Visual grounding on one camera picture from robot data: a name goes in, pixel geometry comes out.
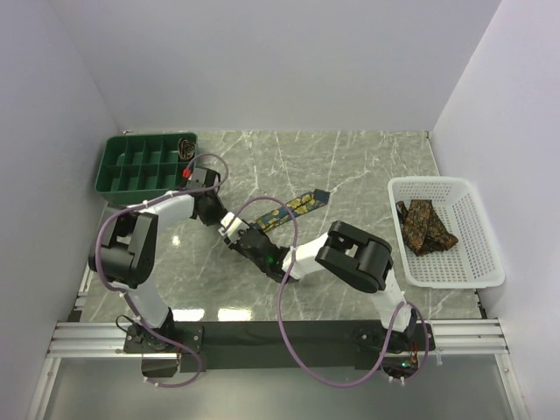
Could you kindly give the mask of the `blue floral yellow tie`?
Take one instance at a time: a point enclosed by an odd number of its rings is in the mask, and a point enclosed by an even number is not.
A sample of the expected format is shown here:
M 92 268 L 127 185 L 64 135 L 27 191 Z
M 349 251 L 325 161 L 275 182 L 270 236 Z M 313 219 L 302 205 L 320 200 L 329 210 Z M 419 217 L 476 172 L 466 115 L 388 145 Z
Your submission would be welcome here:
M 297 218 L 308 214 L 316 209 L 326 206 L 329 203 L 331 193 L 321 189 L 304 192 L 296 198 L 289 200 L 285 205 L 291 210 Z M 288 210 L 283 206 L 267 212 L 266 214 L 253 220 L 249 225 L 252 228 L 258 228 L 264 233 L 282 226 L 291 221 Z

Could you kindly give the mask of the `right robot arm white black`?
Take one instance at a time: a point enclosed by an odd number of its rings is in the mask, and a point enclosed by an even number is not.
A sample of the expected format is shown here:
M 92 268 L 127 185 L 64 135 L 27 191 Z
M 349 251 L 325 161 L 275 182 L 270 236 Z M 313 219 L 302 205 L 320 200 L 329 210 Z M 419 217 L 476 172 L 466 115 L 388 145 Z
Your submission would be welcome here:
M 395 278 L 392 248 L 382 238 L 337 220 L 313 241 L 295 248 L 279 247 L 259 227 L 251 227 L 231 213 L 221 220 L 219 232 L 229 248 L 279 284 L 297 282 L 321 270 L 334 274 L 370 296 L 390 346 L 404 349 L 414 341 L 416 329 L 407 319 L 389 323 L 405 299 Z

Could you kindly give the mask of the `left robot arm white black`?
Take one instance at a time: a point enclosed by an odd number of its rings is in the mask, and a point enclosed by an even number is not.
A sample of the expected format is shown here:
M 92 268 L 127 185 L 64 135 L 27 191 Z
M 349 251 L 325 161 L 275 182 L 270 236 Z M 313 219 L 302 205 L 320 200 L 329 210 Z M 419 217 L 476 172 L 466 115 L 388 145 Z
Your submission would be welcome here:
M 172 310 L 158 294 L 151 274 L 158 235 L 179 221 L 215 226 L 228 211 L 218 197 L 221 175 L 205 167 L 185 168 L 179 185 L 155 199 L 103 212 L 88 266 L 103 284 L 122 294 L 134 317 L 130 339 L 163 352 L 179 342 Z

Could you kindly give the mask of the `rolled dark tie in tray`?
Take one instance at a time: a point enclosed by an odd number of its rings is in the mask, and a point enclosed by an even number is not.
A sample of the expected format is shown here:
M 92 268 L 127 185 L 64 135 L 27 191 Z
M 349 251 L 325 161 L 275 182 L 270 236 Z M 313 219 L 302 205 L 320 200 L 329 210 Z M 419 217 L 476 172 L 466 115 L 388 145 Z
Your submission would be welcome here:
M 190 161 L 196 154 L 197 137 L 196 136 L 183 136 L 178 140 L 178 160 Z

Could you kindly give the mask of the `green compartment tray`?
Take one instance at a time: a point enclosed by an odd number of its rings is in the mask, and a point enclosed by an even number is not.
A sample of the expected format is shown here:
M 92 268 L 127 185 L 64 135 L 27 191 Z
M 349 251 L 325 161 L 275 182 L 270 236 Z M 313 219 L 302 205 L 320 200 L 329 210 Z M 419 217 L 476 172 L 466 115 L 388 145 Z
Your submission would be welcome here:
M 132 205 L 152 200 L 181 184 L 190 161 L 179 161 L 178 140 L 192 132 L 122 135 L 108 139 L 94 189 L 109 204 Z

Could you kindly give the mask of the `black base bar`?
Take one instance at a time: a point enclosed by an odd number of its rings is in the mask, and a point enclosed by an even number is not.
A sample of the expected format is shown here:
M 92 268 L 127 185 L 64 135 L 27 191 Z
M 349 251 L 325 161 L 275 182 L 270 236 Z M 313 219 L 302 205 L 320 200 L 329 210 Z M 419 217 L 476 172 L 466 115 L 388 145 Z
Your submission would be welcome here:
M 308 368 L 370 369 L 377 361 L 386 330 L 379 320 L 285 321 L 290 343 Z M 178 322 L 171 338 L 201 356 L 203 368 L 295 368 L 275 321 Z M 194 373 L 198 363 L 187 352 L 152 339 L 139 326 L 125 335 L 127 355 L 170 354 L 181 373 Z

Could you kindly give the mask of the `dark key-pattern tie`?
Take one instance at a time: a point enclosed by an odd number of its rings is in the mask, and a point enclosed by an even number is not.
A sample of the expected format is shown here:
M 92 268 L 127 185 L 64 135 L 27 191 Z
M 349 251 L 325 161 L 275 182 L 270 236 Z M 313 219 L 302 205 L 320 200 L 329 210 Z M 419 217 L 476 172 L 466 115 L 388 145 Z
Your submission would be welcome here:
M 459 238 L 449 232 L 428 199 L 413 199 L 409 206 L 395 203 L 404 245 L 416 256 L 452 249 Z

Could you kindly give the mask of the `white plastic basket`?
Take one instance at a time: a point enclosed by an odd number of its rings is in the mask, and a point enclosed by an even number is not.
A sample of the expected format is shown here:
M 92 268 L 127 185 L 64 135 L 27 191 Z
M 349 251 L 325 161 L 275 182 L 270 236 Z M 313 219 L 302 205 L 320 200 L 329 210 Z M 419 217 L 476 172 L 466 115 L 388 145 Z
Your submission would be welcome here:
M 484 289 L 504 283 L 506 275 L 480 196 L 462 178 L 408 176 L 388 182 L 388 197 L 408 284 L 433 289 Z M 429 200 L 458 243 L 443 252 L 415 255 L 403 242 L 396 203 Z

